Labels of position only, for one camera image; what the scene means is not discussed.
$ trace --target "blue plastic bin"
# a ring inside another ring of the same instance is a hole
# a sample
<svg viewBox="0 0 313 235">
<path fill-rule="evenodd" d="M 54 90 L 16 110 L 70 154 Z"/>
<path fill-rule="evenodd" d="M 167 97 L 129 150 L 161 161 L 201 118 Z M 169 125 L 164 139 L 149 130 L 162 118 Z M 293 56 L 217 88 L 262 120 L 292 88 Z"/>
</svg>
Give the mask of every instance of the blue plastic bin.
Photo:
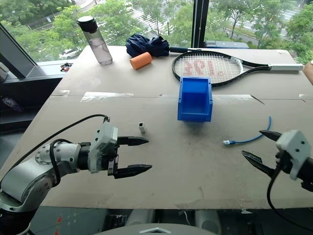
<svg viewBox="0 0 313 235">
<path fill-rule="evenodd" d="M 213 107 L 209 77 L 181 77 L 178 120 L 211 121 Z"/>
</svg>

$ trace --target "small object on sill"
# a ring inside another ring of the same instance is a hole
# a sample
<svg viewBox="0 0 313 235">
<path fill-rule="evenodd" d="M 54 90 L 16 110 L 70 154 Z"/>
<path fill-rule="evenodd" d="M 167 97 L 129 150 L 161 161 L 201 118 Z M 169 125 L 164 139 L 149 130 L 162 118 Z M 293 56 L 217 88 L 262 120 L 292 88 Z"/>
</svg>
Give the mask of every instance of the small object on sill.
<svg viewBox="0 0 313 235">
<path fill-rule="evenodd" d="M 151 61 L 152 61 L 152 57 L 150 53 L 148 52 L 130 59 L 130 63 L 135 70 L 151 63 Z"/>
<path fill-rule="evenodd" d="M 61 65 L 61 72 L 67 72 L 69 68 L 72 66 L 72 63 L 66 62 L 65 64 Z"/>
<path fill-rule="evenodd" d="M 140 131 L 141 133 L 146 133 L 146 131 L 147 131 L 144 122 L 140 122 L 140 123 L 138 124 L 138 128 L 139 128 L 139 131 Z"/>
<path fill-rule="evenodd" d="M 19 105 L 17 102 L 15 102 L 14 99 L 7 97 L 7 96 L 5 97 L 2 96 L 1 99 L 3 103 L 11 107 L 14 111 L 19 112 L 19 113 L 24 111 L 24 108 L 21 105 Z"/>
<path fill-rule="evenodd" d="M 209 77 L 181 77 L 178 120 L 211 121 L 213 98 Z"/>
</svg>

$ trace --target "water bottle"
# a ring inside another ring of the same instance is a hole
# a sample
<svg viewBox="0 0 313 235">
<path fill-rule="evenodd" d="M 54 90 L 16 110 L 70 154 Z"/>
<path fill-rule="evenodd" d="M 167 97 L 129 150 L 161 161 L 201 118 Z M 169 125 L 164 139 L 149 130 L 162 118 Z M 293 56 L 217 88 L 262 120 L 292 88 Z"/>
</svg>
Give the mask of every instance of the water bottle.
<svg viewBox="0 0 313 235">
<path fill-rule="evenodd" d="M 77 20 L 84 35 L 95 55 L 97 61 L 101 65 L 109 65 L 112 63 L 112 56 L 100 33 L 96 20 L 92 16 L 83 16 Z"/>
</svg>

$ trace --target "white grip tape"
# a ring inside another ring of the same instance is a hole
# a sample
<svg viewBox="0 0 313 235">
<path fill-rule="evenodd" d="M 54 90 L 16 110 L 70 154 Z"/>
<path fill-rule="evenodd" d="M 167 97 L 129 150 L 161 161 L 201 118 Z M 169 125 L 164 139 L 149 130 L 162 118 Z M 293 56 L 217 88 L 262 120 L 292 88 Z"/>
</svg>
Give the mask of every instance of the white grip tape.
<svg viewBox="0 0 313 235">
<path fill-rule="evenodd" d="M 271 71 L 301 71 L 303 64 L 268 64 Z"/>
</svg>

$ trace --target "white tape strip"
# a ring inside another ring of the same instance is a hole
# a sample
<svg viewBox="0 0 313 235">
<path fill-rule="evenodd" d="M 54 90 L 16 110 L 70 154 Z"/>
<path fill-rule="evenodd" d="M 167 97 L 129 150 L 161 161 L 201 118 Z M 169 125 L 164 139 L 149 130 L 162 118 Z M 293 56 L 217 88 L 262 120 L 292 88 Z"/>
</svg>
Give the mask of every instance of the white tape strip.
<svg viewBox="0 0 313 235">
<path fill-rule="evenodd" d="M 311 95 L 311 94 L 299 94 L 299 98 L 303 101 L 313 100 L 313 95 Z"/>
<path fill-rule="evenodd" d="M 254 99 L 249 94 L 213 94 L 214 99 L 236 99 L 236 100 L 249 100 Z"/>
<path fill-rule="evenodd" d="M 82 101 L 102 100 L 111 97 L 132 97 L 132 93 L 112 93 L 112 92 L 85 92 Z"/>
</svg>

